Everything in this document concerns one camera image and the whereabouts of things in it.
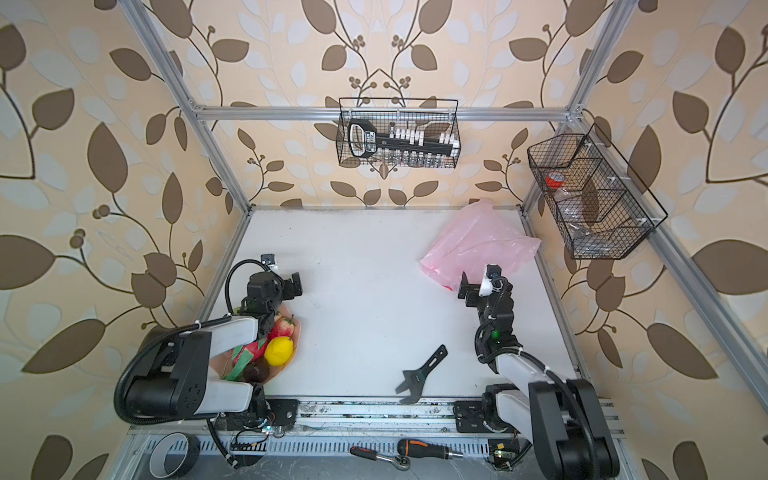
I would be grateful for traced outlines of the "pink plastic bag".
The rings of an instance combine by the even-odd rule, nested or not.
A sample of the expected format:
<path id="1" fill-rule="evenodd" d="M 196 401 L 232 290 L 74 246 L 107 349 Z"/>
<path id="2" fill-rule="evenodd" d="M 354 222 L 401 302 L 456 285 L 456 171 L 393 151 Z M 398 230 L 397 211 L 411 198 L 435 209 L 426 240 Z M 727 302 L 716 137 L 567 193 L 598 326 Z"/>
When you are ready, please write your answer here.
<path id="1" fill-rule="evenodd" d="M 431 280 L 456 291 L 463 275 L 472 283 L 481 282 L 490 264 L 504 274 L 518 271 L 534 259 L 540 244 L 540 239 L 520 232 L 483 199 L 454 216 L 419 267 Z"/>

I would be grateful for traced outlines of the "peach fruit plate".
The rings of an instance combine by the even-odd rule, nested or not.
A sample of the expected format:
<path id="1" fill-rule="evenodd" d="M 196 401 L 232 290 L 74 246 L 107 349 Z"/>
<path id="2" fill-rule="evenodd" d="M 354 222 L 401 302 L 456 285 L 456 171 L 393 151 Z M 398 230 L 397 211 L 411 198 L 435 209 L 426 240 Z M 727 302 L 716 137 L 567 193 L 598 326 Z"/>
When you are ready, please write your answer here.
<path id="1" fill-rule="evenodd" d="M 210 361 L 223 380 L 266 384 L 293 360 L 299 340 L 300 324 L 285 306 L 280 306 L 267 336 L 238 345 Z"/>

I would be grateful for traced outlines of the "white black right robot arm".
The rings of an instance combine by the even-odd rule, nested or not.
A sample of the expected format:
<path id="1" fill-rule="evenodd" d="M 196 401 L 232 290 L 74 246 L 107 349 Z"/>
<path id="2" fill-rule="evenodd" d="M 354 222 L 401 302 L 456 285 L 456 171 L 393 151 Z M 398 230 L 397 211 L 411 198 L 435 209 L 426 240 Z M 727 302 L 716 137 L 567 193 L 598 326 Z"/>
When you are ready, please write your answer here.
<path id="1" fill-rule="evenodd" d="M 461 275 L 458 297 L 477 311 L 477 360 L 509 381 L 486 388 L 491 430 L 509 426 L 533 447 L 547 479 L 614 479 L 620 459 L 594 386 L 562 379 L 514 332 L 512 284 L 490 264 L 478 284 Z"/>

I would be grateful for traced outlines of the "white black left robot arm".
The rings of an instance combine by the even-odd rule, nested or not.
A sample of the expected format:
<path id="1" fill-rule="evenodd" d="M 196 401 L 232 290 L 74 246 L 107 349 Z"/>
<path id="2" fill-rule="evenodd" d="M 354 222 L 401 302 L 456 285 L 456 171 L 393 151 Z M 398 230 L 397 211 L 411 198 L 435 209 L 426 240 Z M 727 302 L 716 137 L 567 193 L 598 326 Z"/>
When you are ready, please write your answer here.
<path id="1" fill-rule="evenodd" d="M 265 385 L 294 357 L 295 324 L 281 305 L 302 293 L 298 273 L 284 279 L 263 266 L 226 315 L 155 329 L 117 382 L 117 415 L 138 426 L 202 420 L 226 462 L 241 467 L 296 423 L 298 401 L 268 400 Z"/>

